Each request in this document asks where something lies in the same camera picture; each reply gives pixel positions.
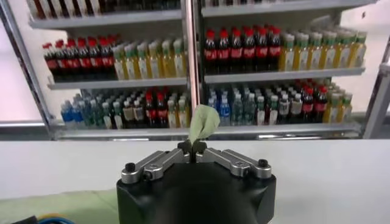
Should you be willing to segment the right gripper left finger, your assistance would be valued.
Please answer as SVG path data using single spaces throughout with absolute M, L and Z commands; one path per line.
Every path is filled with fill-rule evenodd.
M 190 162 L 192 144 L 186 140 L 177 144 L 171 151 L 156 151 L 137 163 L 127 163 L 121 171 L 124 184 L 135 184 L 141 180 L 161 179 L 164 172 L 177 163 Z

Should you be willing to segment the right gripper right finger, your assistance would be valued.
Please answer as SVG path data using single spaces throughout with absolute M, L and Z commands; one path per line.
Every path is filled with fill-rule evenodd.
M 216 150 L 201 141 L 193 144 L 193 152 L 197 163 L 217 163 L 235 177 L 252 174 L 258 179 L 268 179 L 272 176 L 272 167 L 266 159 L 255 160 L 230 149 Z

